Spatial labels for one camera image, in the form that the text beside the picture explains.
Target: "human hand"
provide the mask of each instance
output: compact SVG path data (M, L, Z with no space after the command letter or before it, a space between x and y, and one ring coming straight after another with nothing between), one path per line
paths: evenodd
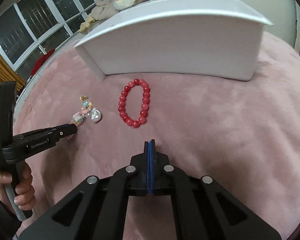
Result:
M18 195L15 197L14 202L21 210L31 210L36 204L36 199L34 197L34 188L31 185L31 168L27 163L23 169L22 176L24 179L16 186L16 193ZM3 186L4 184L11 182L11 174L0 171L0 201L9 209L10 212L15 214Z

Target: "red object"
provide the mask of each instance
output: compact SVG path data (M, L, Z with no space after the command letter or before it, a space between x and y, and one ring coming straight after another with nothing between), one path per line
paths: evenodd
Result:
M55 49L51 49L47 52L46 55L43 55L41 58L37 60L37 62L34 64L34 68L31 71L31 76L33 76L38 69L47 61L48 58L54 53Z
M128 95L129 91L131 90L131 88L133 88L134 86L142 86L144 93L142 94L143 99L142 99L142 105L141 105L141 111L140 111L140 117L138 118L138 121L136 120L132 120L130 117L128 117L127 113L125 112L125 101L126 101L126 96ZM128 83L128 86L124 87L124 91L121 92L121 96L119 98L119 107L118 107L118 111L120 112L120 117L122 118L122 120L128 125L128 126L132 126L134 128L138 128L141 124L145 124L147 119L146 117L148 116L148 109L149 109L149 103L150 103L150 87L148 85L148 83L146 81L144 81L143 79L139 80L138 78L136 78L134 81L130 81Z

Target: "silver pendant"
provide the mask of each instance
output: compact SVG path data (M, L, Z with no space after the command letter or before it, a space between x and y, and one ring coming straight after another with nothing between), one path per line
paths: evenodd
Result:
M91 120L95 123L99 122L101 120L101 117L102 117L102 114L101 112L96 109L96 108L93 108L90 112L91 114Z

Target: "black sleeve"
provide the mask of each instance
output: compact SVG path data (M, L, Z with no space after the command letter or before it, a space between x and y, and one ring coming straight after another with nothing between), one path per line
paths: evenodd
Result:
M15 214L7 210L0 201L0 240L11 239L21 226Z

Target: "red beaded bracelet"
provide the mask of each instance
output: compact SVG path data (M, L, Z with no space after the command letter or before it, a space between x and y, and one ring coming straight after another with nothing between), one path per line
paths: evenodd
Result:
M125 101L126 101L126 96L128 95L129 91L131 88L134 86L141 86L143 88L143 99L142 99L142 105L141 105L141 111L140 111L140 117L138 118L138 121L132 120L126 113L125 109ZM128 126L133 126L134 128L138 128L141 124L146 123L147 119L146 117L148 116L148 109L149 109L149 103L150 103L150 87L146 81L143 79L139 80L136 78L134 81L130 81L127 86L124 87L124 90L121 92L121 96L119 98L119 107L118 111L120 112L120 117L122 120L128 125Z

